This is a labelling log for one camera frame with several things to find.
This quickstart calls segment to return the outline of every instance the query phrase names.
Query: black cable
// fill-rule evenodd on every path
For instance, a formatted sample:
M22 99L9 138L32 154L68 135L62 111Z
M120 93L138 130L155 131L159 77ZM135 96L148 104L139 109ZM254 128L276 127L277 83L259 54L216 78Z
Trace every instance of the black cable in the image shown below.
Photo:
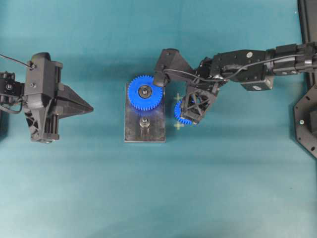
M290 58L290 57L298 57L298 56L304 56L304 54L281 56L281 57L276 57L276 58L262 60L262 61L255 62L255 63L246 64L246 65L240 67L234 74L223 78L223 80L228 80L228 79L236 76L238 73L240 73L241 70L243 70L244 68L250 67L250 66L254 66L254 65L257 65L257 64L261 64L261 63L268 63L268 62L272 62L272 61L276 61L276 60L282 60L282 59L286 59L286 58Z
M205 78L201 78L201 77L199 77L197 75L194 75L192 73L188 73L188 72L185 72L185 71L182 71L182 70L177 70L177 69L169 69L169 68L167 68L167 69L163 70L163 72L166 72L166 71L174 71L174 72L178 72L178 73L187 74L189 76L195 77L195 79L197 78L197 79L199 79L201 81L205 81L205 82L221 82L221 81L223 81L223 79L220 79L220 80L215 80L215 79L208 80L208 79L205 79ZM168 74L179 76L178 74L175 74L175 73L168 73Z
M4 56L4 55L1 55L1 54L0 54L0 57L2 57L2 58L4 58L4 59L7 59L7 60L11 60L11 61L13 61L13 62L19 63L19 64L21 64L21 65L23 65L23 66L29 68L29 69L32 69L31 66L29 66L28 64L23 63L23 62L21 62L21 61L19 61L19 60L17 60L17 59L13 59L13 58L11 58L11 57Z
M6 112L6 113L10 113L10 114L19 114L22 111L22 102L20 103L20 109L18 111L13 111L9 108L6 108L4 106L2 106L2 104L0 104L0 110Z

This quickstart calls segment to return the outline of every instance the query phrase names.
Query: bolt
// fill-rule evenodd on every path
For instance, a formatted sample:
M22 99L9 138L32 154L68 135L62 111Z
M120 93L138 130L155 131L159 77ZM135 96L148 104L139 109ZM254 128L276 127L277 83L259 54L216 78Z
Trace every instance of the bolt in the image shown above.
M253 53L252 52L248 52L247 53L247 58L251 58L253 56Z
M144 88L144 89L142 90L142 93L143 93L144 95L147 95L148 90L147 90L146 88Z
M147 118L140 118L140 126L142 128L147 128L150 126L150 120Z
M253 88L254 88L255 90L257 90L257 91L262 90L262 88L260 88L260 87L259 87L259 86L257 86L257 85L253 86Z
M13 87L12 87L11 84L7 84L7 85L5 86L5 88L6 88L7 90L12 90L12 89L13 89Z

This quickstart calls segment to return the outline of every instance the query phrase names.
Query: large blue gear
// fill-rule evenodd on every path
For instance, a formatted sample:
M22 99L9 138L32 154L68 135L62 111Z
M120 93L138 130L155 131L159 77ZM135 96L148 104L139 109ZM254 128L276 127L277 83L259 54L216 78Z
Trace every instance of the large blue gear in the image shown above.
M149 111L159 105L163 97L163 89L153 84L152 76L142 75L132 80L128 88L128 98L133 107L142 111ZM139 88L149 86L152 94L149 98L142 98L139 95Z
M186 124L186 125L191 125L193 123L191 120L181 117L181 113L182 113L181 105L182 105L182 100L180 100L175 106L175 109L174 109L175 118L180 123L183 123L183 124Z

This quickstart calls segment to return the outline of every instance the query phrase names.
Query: metal plate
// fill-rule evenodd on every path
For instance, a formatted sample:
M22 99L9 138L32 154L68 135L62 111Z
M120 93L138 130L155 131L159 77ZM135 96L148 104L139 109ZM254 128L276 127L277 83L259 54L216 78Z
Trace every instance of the metal plate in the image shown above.
M165 142L165 89L160 104L151 111L143 112L131 106L128 86L125 86L124 142ZM148 128L140 126L142 117L150 120Z
M310 130L310 111L317 106L317 85L313 86L307 94L295 105L294 118L296 139L301 143L312 155L317 158L317 138Z

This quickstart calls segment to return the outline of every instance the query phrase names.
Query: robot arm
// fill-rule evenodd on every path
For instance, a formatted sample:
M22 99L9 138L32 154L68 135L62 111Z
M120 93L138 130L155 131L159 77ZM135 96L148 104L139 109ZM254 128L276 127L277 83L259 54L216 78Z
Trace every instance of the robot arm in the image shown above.
M240 83L247 91L271 90L274 76L315 72L316 53L316 42L266 51L240 50L206 57L192 69L178 50L165 49L155 67L154 84L165 87L171 80L186 82L181 116L199 123L228 81Z
M0 73L0 109L11 114L23 109L32 141L59 140L59 119L93 111L86 101L60 82L63 65L52 61L49 53L33 55L28 64L17 62L27 67L26 81L16 82L14 73ZM9 109L16 104L20 104L20 110Z

